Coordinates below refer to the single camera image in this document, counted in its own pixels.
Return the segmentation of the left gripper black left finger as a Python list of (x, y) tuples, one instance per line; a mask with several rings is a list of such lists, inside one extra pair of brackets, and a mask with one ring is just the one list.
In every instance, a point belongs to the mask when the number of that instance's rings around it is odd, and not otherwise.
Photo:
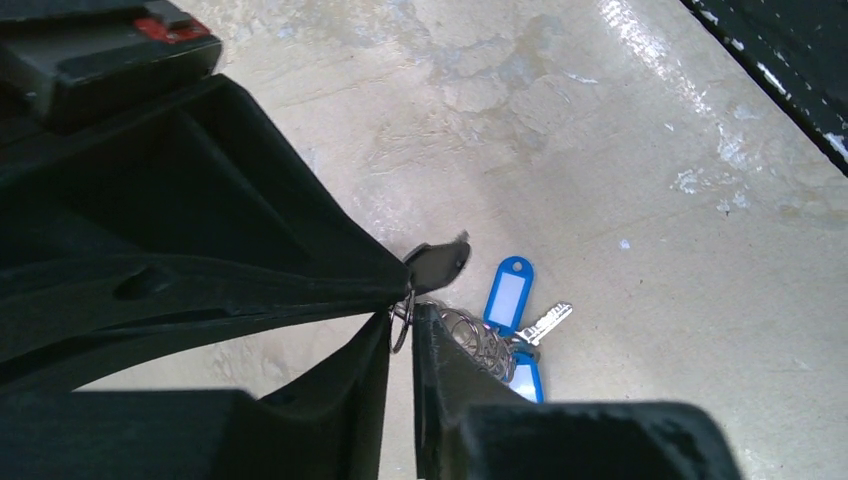
[(241, 390), (5, 396), (5, 479), (374, 479), (390, 326), (263, 398)]

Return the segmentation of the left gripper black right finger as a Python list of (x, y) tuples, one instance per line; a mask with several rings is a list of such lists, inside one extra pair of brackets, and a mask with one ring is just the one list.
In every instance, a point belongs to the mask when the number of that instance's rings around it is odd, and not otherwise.
[(678, 402), (533, 403), (463, 350), (432, 304), (411, 330), (420, 479), (739, 479), (714, 420)]

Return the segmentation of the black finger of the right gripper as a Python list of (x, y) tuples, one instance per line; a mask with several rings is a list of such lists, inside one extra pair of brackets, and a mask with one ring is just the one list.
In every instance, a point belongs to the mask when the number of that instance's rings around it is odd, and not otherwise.
[(224, 76), (1, 150), (5, 394), (372, 312), (408, 278)]

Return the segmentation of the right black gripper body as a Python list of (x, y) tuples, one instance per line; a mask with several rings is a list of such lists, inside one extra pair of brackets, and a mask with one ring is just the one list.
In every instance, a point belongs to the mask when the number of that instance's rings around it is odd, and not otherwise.
[(2, 172), (146, 156), (222, 51), (172, 1), (2, 2)]

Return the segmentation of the large keyring with keys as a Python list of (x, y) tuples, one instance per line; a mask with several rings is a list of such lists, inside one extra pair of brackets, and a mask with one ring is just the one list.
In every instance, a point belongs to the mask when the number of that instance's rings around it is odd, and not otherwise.
[(496, 327), (485, 324), (466, 310), (449, 307), (428, 297), (415, 297), (413, 293), (389, 309), (391, 319), (403, 322), (401, 334), (392, 347), (393, 352), (397, 353), (403, 346), (412, 326), (413, 307), (419, 305), (434, 307), (442, 326), (453, 340), (478, 366), (503, 383), (513, 380), (520, 361), (533, 363), (537, 360), (537, 349), (519, 337), (503, 336)]

